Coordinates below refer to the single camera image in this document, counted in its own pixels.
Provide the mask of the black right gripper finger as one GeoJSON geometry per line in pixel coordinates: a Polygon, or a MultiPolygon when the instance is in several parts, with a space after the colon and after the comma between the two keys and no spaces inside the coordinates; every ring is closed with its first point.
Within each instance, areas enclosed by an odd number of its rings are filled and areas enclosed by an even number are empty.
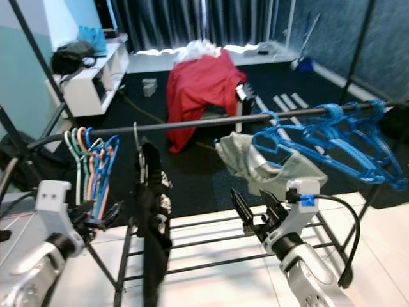
{"type": "Polygon", "coordinates": [[[242,227],[258,228],[258,225],[254,223],[254,214],[242,194],[238,193],[235,188],[231,188],[230,197],[238,217],[242,220],[242,227]]]}
{"type": "Polygon", "coordinates": [[[283,220],[283,205],[281,201],[272,192],[260,190],[260,197],[266,210],[262,214],[263,221],[281,221],[283,220]]]}

